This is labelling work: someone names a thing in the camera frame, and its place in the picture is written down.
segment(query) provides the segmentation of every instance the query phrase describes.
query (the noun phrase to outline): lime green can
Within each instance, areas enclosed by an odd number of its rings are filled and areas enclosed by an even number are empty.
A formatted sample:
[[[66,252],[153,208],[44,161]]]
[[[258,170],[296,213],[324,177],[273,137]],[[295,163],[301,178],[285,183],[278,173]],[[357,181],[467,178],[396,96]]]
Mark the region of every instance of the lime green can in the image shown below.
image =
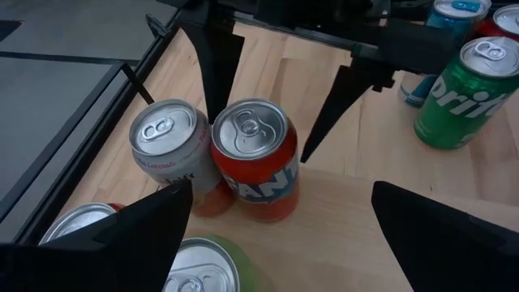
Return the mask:
[[[182,240],[165,292],[256,292],[259,278],[247,255],[230,240],[204,235]]]
[[[518,87],[519,43],[507,37],[470,41],[436,80],[414,131],[433,148],[459,148]]]

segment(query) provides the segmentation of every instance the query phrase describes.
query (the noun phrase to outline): soda can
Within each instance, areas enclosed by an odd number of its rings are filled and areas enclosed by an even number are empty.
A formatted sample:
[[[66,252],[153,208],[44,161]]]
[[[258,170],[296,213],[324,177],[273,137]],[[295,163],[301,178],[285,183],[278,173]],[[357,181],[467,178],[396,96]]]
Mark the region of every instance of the soda can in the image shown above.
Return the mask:
[[[209,151],[208,119],[189,103],[171,99],[149,105],[131,124],[130,143],[137,165],[163,187],[191,180],[195,215],[218,216],[233,204]]]
[[[122,208],[124,208],[122,204],[104,203],[89,203],[73,208],[50,226],[41,238],[40,245],[91,225],[96,221],[119,212]]]
[[[414,121],[414,131],[434,148],[459,148],[517,87],[519,43],[507,37],[470,41],[436,80]]]
[[[231,241],[208,235],[182,240],[165,292],[256,292],[257,275],[245,253]]]
[[[436,0],[426,26],[449,29],[454,33],[457,44],[461,46],[474,30],[474,25],[487,15],[490,6],[489,0]],[[408,105],[419,108],[425,102],[437,78],[437,75],[407,72],[401,81],[398,96]]]
[[[279,221],[298,203],[298,137],[283,109],[250,99],[224,109],[214,122],[212,156],[257,221]]]
[[[478,30],[482,37],[508,37],[519,41],[519,4],[501,7]]]

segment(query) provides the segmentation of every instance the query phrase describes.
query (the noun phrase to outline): can top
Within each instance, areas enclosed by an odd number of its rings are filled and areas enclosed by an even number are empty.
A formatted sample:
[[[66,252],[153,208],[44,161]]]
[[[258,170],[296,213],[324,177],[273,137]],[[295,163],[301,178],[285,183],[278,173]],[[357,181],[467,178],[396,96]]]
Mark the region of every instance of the can top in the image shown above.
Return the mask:
[[[440,14],[455,19],[472,19],[485,15],[490,8],[490,1],[436,0],[434,9]]]
[[[239,292],[239,275],[229,253],[206,238],[182,240],[165,292]]]
[[[503,36],[481,37],[461,48],[460,59],[480,75],[512,77],[519,74],[519,43]]]
[[[196,122],[196,109],[185,101],[155,102],[137,115],[131,124],[131,147],[147,156],[172,152],[189,140]]]
[[[249,99],[224,109],[212,128],[217,149],[236,160],[255,160],[275,152],[288,131],[285,111],[271,101]]]
[[[494,23],[506,32],[519,35],[519,4],[501,7],[494,13]]]
[[[74,208],[50,226],[41,238],[40,245],[79,230],[114,213],[116,211],[112,207],[103,203],[89,203]]]

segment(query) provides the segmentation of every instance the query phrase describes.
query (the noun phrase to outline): wooden table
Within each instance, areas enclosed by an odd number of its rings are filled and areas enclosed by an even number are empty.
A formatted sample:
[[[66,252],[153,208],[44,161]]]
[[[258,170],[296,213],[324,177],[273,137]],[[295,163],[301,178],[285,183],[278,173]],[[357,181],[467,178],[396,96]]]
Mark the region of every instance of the wooden table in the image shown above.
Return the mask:
[[[243,24],[235,33],[246,42],[230,102],[262,97],[279,103],[296,126],[301,150],[349,52]],[[303,167],[301,202],[287,220],[254,223],[233,208],[217,219],[192,217],[187,235],[209,232],[235,241],[262,270],[268,291],[406,291],[410,286],[370,205],[374,180],[519,230],[513,206],[519,205],[519,98],[468,146],[438,151],[413,133],[417,111],[396,97],[401,76],[393,89],[367,92],[328,134]],[[183,98],[205,111],[197,57],[183,32],[145,85],[156,100]],[[63,212],[90,201],[130,204],[157,189],[134,163],[128,143],[130,124],[144,107],[135,98]]]

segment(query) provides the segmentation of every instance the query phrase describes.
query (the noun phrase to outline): blue can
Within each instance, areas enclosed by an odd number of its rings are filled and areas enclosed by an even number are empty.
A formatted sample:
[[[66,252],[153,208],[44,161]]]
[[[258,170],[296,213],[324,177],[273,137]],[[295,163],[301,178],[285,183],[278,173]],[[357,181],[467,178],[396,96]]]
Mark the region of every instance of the blue can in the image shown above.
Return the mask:
[[[474,26],[485,18],[491,4],[490,0],[436,0],[426,26],[449,29],[461,48],[474,30]],[[406,73],[398,96],[408,105],[422,107],[437,78],[438,75]]]

